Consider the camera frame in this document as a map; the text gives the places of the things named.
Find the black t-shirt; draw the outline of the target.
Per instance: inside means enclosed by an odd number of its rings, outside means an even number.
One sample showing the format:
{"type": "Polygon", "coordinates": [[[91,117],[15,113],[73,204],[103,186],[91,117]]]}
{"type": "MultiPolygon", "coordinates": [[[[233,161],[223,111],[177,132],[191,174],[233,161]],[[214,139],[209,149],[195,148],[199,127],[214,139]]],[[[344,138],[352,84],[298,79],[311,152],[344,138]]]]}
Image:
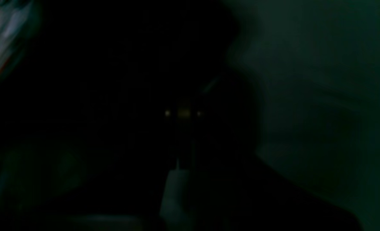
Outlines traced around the black t-shirt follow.
{"type": "Polygon", "coordinates": [[[361,231],[260,160],[219,0],[0,0],[0,231],[361,231]]]}

